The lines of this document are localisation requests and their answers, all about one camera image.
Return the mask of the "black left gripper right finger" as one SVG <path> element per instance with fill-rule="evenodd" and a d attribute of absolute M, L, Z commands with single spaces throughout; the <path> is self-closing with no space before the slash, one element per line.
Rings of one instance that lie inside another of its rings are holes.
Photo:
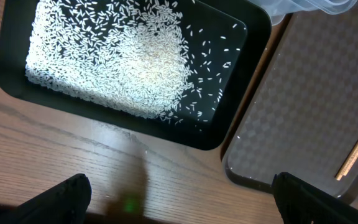
<path fill-rule="evenodd" d="M 358 210 L 287 172 L 272 182 L 273 197 L 286 224 L 358 224 Z"/>

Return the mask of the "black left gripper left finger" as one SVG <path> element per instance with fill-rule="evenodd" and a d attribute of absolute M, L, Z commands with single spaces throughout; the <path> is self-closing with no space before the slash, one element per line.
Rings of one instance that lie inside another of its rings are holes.
<path fill-rule="evenodd" d="M 0 223 L 83 223 L 91 193 L 87 176 L 76 174 L 16 208 L 0 207 Z"/>

